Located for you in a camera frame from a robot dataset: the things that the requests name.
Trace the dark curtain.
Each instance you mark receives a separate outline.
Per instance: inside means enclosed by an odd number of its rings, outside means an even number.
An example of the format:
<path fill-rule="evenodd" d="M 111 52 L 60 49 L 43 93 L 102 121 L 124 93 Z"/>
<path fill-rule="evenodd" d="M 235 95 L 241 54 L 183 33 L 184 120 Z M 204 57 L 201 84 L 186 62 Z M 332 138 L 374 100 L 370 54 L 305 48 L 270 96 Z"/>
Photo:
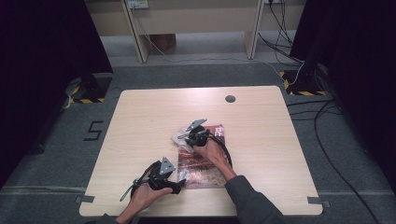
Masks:
<path fill-rule="evenodd" d="M 329 69 L 339 101 L 396 192 L 396 0 L 306 0 L 291 54 Z"/>
<path fill-rule="evenodd" d="M 111 71 L 84 0 L 0 0 L 0 189 L 69 82 Z"/>

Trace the white power strip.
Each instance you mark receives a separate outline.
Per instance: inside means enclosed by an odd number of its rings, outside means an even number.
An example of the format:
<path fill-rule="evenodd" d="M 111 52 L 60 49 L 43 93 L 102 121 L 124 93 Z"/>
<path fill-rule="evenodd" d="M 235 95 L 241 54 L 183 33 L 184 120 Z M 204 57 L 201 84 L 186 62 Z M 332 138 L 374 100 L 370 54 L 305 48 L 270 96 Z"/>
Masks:
<path fill-rule="evenodd" d="M 126 0 L 126 4 L 130 9 L 146 9 L 149 8 L 148 0 Z"/>

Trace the person's right hand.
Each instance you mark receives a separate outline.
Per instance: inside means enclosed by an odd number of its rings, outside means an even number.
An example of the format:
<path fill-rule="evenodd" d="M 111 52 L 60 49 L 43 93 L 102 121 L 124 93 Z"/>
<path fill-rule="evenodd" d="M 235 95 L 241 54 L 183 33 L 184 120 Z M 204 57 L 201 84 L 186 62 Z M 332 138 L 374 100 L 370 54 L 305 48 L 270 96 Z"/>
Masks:
<path fill-rule="evenodd" d="M 224 158 L 223 149 L 214 140 L 209 139 L 203 147 L 194 146 L 193 149 L 207 161 L 213 163 L 226 181 L 236 177 L 232 166 Z"/>

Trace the brown cardboard box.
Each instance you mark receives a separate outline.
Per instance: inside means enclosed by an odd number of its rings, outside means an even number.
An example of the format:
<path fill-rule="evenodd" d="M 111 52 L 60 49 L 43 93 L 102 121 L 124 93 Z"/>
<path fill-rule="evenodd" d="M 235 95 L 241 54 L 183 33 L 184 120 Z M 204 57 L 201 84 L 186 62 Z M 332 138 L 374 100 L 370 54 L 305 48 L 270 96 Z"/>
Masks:
<path fill-rule="evenodd" d="M 177 44 L 175 34 L 150 35 L 149 38 L 153 47 L 160 51 L 172 49 Z"/>

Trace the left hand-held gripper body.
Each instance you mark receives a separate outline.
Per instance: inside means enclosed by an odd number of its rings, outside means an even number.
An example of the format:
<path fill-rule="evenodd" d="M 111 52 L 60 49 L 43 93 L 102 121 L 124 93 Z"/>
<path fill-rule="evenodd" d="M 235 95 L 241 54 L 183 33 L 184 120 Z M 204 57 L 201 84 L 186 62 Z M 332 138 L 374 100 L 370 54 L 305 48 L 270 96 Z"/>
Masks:
<path fill-rule="evenodd" d="M 148 175 L 148 184 L 154 190 L 160 190 L 170 188 L 175 190 L 177 184 L 169 181 L 168 177 L 176 170 L 172 162 L 166 157 L 163 157 L 161 161 L 155 161 L 150 168 Z"/>

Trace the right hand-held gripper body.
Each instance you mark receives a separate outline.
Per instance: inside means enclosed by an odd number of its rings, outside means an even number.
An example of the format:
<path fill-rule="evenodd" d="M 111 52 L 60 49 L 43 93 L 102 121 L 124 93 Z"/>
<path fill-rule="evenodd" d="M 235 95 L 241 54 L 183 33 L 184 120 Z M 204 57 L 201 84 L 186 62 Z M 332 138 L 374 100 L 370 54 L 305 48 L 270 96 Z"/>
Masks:
<path fill-rule="evenodd" d="M 203 126 L 205 122 L 206 119 L 196 119 L 186 128 L 186 131 L 190 134 L 188 139 L 194 141 L 195 146 L 203 147 L 206 145 L 208 138 L 214 137 L 214 134 Z"/>

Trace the black stand base striped tape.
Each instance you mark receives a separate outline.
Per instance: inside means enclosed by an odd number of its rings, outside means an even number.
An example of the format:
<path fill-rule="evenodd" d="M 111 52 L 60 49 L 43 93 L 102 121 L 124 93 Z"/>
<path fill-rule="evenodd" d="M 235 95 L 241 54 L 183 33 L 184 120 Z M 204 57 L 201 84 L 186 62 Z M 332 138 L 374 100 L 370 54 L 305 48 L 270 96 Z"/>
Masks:
<path fill-rule="evenodd" d="M 315 69 L 308 69 L 303 63 L 296 70 L 283 70 L 280 73 L 286 93 L 289 95 L 325 95 Z"/>
<path fill-rule="evenodd" d="M 111 81 L 112 77 L 85 76 L 72 90 L 69 102 L 74 104 L 102 103 Z"/>

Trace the person's left hand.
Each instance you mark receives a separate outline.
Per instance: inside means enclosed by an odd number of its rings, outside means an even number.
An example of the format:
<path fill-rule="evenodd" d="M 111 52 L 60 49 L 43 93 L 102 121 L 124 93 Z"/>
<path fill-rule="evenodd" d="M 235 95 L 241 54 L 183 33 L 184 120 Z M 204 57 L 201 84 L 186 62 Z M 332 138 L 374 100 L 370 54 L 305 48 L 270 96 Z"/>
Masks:
<path fill-rule="evenodd" d="M 173 190 L 170 188 L 154 190 L 149 186 L 149 184 L 142 184 L 134 192 L 134 195 L 132 196 L 128 206 L 125 208 L 127 217 L 134 217 L 141 211 L 147 209 L 157 199 L 164 195 L 170 194 L 172 191 Z"/>

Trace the red glossy magazine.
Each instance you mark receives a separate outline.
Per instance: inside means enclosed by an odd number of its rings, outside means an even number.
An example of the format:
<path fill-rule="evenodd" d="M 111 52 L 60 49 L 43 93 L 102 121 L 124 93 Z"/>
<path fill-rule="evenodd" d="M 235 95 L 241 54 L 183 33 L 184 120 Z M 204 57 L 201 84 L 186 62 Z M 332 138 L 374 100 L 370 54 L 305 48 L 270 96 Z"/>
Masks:
<path fill-rule="evenodd" d="M 220 188 L 226 183 L 213 163 L 199 153 L 189 153 L 181 147 L 178 147 L 177 175 L 179 181 L 187 179 L 186 189 Z"/>

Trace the beige wooden desk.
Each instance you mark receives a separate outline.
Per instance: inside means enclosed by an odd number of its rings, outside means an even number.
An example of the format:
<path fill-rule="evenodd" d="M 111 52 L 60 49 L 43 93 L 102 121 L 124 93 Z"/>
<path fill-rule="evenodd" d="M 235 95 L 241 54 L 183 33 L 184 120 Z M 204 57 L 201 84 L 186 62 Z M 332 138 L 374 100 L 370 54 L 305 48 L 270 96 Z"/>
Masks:
<path fill-rule="evenodd" d="M 145 63 L 148 35 L 242 34 L 247 58 L 255 56 L 260 31 L 276 31 L 280 20 L 289 30 L 298 27 L 307 0 L 138 0 L 148 7 L 132 8 L 131 0 L 84 0 L 101 36 L 129 35 L 137 59 Z"/>

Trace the white cloth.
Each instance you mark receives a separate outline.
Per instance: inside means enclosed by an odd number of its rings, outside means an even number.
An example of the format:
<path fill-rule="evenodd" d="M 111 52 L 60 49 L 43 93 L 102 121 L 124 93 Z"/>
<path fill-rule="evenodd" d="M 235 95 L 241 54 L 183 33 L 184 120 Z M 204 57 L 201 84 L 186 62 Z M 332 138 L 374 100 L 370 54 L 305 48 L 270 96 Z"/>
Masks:
<path fill-rule="evenodd" d="M 171 139 L 178 147 L 184 148 L 189 153 L 193 153 L 194 149 L 192 147 L 188 146 L 185 141 L 188 138 L 177 139 L 178 136 L 185 134 L 185 133 L 189 133 L 189 132 L 186 131 L 186 127 L 182 127 L 176 133 L 174 133 L 172 135 Z"/>

